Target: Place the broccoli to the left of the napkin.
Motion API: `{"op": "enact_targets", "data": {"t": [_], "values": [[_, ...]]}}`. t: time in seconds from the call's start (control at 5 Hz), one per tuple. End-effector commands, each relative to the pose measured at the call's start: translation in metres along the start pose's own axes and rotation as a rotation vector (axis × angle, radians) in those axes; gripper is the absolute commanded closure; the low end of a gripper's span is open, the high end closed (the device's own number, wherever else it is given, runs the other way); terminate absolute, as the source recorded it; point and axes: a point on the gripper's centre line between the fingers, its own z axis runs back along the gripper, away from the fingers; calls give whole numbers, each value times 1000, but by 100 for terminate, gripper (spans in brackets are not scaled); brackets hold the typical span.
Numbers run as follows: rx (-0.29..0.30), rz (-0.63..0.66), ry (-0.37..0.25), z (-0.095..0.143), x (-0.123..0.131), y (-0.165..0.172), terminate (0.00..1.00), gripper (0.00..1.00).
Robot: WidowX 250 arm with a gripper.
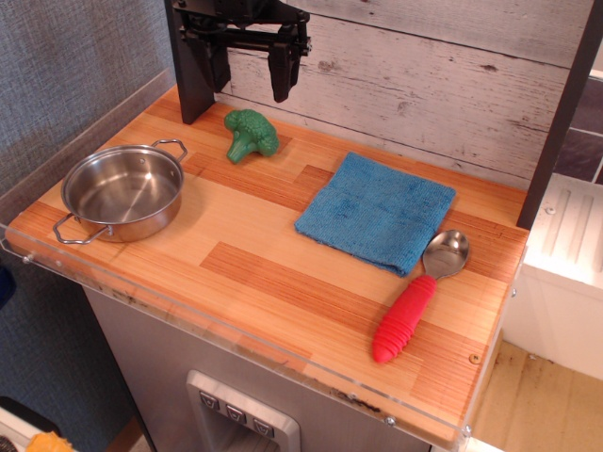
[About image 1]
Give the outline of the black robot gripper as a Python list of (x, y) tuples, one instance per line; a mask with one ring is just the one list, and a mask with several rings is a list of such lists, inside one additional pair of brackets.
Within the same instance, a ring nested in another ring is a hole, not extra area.
[(174, 1), (184, 40), (201, 44), (201, 70), (214, 93), (231, 80), (228, 47), (267, 52), (273, 99), (281, 103), (297, 84), (300, 57), (312, 46), (310, 14), (282, 1)]

